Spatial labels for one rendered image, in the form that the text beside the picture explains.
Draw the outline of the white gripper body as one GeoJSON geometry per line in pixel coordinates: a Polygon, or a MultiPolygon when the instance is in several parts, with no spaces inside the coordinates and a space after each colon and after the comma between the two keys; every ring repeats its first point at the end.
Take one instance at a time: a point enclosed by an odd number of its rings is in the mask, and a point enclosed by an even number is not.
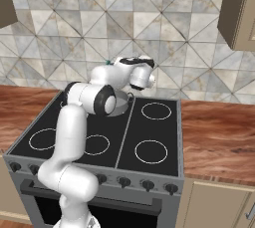
{"type": "Polygon", "coordinates": [[[147,87],[150,76],[150,69],[143,67],[136,67],[129,78],[129,84],[133,89],[144,90],[147,87]]]}

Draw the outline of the grey metal pot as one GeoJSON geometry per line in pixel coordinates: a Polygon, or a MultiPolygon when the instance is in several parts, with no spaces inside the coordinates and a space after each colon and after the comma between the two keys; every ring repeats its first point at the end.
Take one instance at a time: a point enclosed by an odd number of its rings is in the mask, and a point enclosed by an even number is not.
{"type": "Polygon", "coordinates": [[[131,103],[133,93],[126,93],[123,91],[116,91],[117,103],[111,116],[118,116],[124,114],[128,109],[128,104],[131,103]]]}

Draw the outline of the black hob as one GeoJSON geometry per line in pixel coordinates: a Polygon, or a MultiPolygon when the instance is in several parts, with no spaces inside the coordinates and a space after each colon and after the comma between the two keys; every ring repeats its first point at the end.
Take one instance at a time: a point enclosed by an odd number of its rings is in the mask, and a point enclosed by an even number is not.
{"type": "MultiPolygon", "coordinates": [[[[40,166],[52,156],[63,100],[64,94],[58,93],[8,150],[9,167],[17,162],[21,165],[17,171],[31,172],[31,164],[40,166]]],[[[178,176],[178,108],[179,102],[173,100],[132,98],[122,115],[90,114],[86,150],[76,163],[85,168],[178,176]]]]}

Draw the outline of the grey oven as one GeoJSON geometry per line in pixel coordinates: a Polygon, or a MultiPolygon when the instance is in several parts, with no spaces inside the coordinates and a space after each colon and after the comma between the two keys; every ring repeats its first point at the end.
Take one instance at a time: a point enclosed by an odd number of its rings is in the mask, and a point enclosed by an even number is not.
{"type": "MultiPolygon", "coordinates": [[[[149,204],[153,198],[160,199],[162,202],[161,212],[157,219],[156,228],[175,228],[175,222],[178,212],[178,206],[180,196],[184,183],[183,172],[183,147],[182,147],[182,128],[181,128],[181,103],[179,100],[173,100],[179,102],[178,108],[178,159],[179,159],[179,175],[169,176],[152,174],[137,171],[118,170],[111,168],[85,168],[75,164],[87,171],[97,174],[104,174],[107,177],[107,181],[100,185],[98,194],[96,197],[115,199],[133,203],[149,204]],[[120,177],[127,177],[130,179],[130,186],[122,188],[119,184],[120,177]],[[150,180],[154,183],[154,188],[150,191],[146,191],[141,183],[144,180],[150,180]],[[168,183],[172,183],[178,186],[178,190],[170,195],[164,186],[168,183]]],[[[42,183],[38,181],[37,174],[33,175],[31,172],[16,171],[13,172],[6,160],[6,154],[4,153],[4,160],[10,176],[16,186],[16,189],[20,195],[20,198],[25,206],[25,209],[30,217],[34,228],[53,228],[54,225],[45,225],[43,223],[42,216],[39,214],[39,210],[36,206],[35,200],[31,196],[23,195],[20,191],[21,182],[24,179],[32,179],[35,187],[46,188],[42,183]]]]}

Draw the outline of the black oven door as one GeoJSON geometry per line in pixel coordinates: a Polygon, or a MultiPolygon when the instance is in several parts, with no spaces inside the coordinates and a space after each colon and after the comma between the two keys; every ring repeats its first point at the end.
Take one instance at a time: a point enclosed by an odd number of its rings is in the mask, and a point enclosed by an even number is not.
{"type": "MultiPolygon", "coordinates": [[[[61,218],[59,200],[31,196],[42,216],[45,225],[55,225],[61,218]]],[[[102,228],[156,228],[158,216],[97,207],[89,204],[92,214],[99,220],[102,228]]]]}

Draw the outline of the beige base cupboard door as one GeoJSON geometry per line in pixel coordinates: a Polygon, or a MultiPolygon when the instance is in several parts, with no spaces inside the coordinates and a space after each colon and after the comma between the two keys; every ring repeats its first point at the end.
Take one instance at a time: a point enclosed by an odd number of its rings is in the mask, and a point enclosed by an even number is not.
{"type": "Polygon", "coordinates": [[[175,228],[255,228],[255,187],[186,178],[175,228]]]}

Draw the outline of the beige base cupboard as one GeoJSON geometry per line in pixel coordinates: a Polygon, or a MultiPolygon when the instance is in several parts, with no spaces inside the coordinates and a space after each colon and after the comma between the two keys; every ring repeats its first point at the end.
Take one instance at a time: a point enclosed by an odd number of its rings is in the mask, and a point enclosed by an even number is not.
{"type": "Polygon", "coordinates": [[[31,225],[30,218],[0,154],[0,219],[31,225]]]}

